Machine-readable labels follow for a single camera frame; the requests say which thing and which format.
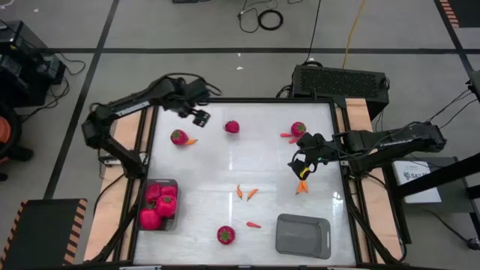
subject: yellow cable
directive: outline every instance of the yellow cable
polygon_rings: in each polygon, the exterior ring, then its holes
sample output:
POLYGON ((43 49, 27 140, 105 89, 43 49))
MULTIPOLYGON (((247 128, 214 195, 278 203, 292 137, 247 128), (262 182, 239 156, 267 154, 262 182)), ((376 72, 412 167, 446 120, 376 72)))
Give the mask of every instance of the yellow cable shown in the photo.
POLYGON ((348 35, 348 41, 346 42, 346 49, 345 49, 345 57, 343 57, 343 64, 342 68, 345 68, 347 65, 347 56, 348 56, 348 49, 350 48, 350 41, 352 40, 353 33, 357 29, 357 24, 359 22, 360 14, 362 13, 363 6, 365 6, 365 0, 361 0, 360 8, 358 9, 357 17, 355 18, 355 22, 353 23, 352 30, 350 30, 350 34, 348 35))

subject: white label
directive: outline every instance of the white label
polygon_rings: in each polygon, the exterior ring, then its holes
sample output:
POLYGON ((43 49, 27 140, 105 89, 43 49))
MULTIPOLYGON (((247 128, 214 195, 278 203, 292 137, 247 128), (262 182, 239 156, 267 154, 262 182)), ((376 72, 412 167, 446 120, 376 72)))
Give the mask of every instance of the white label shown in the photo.
POLYGON ((127 114, 130 114, 132 112, 136 112, 137 110, 140 110, 142 108, 145 108, 147 107, 148 105, 150 105, 150 102, 148 101, 144 101, 142 103, 138 103, 137 105, 135 106, 131 106, 130 108, 127 108, 127 109, 123 109, 121 110, 120 112, 117 112, 116 115, 117 116, 126 116, 127 114))

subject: hazard stripe tape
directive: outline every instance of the hazard stripe tape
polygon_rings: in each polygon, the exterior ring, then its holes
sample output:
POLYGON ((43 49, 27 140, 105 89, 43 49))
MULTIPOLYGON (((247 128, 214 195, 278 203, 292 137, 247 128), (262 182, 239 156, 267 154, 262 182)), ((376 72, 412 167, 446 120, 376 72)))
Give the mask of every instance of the hazard stripe tape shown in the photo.
POLYGON ((449 0, 440 0, 440 3, 442 4, 443 11, 447 14, 448 20, 450 21, 450 24, 454 28, 458 28, 458 19, 457 16, 455 16, 455 12, 452 10, 452 7, 449 4, 449 0))
POLYGON ((10 229, 10 234, 8 235, 8 238, 7 238, 7 244, 5 245, 5 247, 3 248, 3 252, 1 253, 0 270, 3 269, 3 265, 5 263, 5 260, 7 259, 8 250, 10 250, 10 245, 12 243, 12 240, 14 240, 15 230, 17 229, 17 225, 20 222, 20 215, 22 214, 23 208, 26 206, 28 202, 29 202, 28 200, 24 200, 23 202, 21 202, 20 207, 16 212, 15 219, 13 220, 13 226, 10 229))
POLYGON ((71 266, 75 261, 75 254, 77 253, 78 241, 80 239, 80 232, 82 231, 83 220, 85 218, 87 209, 87 200, 79 199, 76 207, 75 215, 73 216, 72 229, 65 250, 63 265, 71 266))

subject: plastic container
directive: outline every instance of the plastic container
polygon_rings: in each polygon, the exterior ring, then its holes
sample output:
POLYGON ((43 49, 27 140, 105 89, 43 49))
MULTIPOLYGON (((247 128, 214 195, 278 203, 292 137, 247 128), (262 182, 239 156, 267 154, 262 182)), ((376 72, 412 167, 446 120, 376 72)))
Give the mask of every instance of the plastic container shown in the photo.
POLYGON ((330 223, 324 218, 281 214, 275 246, 281 254, 327 260, 331 254, 330 223))
POLYGON ((179 210, 179 185, 177 181, 173 179, 147 179, 145 183, 143 183, 142 187, 142 193, 140 197, 140 203, 139 203, 139 209, 138 212, 136 213, 136 229, 137 230, 152 230, 152 229, 143 229, 142 224, 140 224, 140 211, 142 209, 148 208, 149 204, 145 200, 145 193, 147 191, 147 188, 150 185, 154 184, 160 184, 162 187, 166 186, 176 186, 177 187, 177 194, 176 194, 176 199, 177 199, 177 206, 175 210, 175 214, 172 217, 162 217, 162 224, 160 225, 160 228, 158 229, 153 229, 154 231, 171 231, 174 230, 176 227, 176 221, 177 217, 179 216, 178 210, 179 210))

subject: black mat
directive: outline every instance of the black mat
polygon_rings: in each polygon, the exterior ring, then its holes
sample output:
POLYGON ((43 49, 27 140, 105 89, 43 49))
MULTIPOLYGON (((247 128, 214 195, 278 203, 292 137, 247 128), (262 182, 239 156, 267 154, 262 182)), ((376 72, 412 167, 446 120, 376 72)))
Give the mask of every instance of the black mat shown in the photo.
POLYGON ((0 269, 73 264, 86 206, 85 199, 22 202, 0 259, 0 269))
POLYGON ((460 28, 480 27, 479 0, 448 0, 460 28))

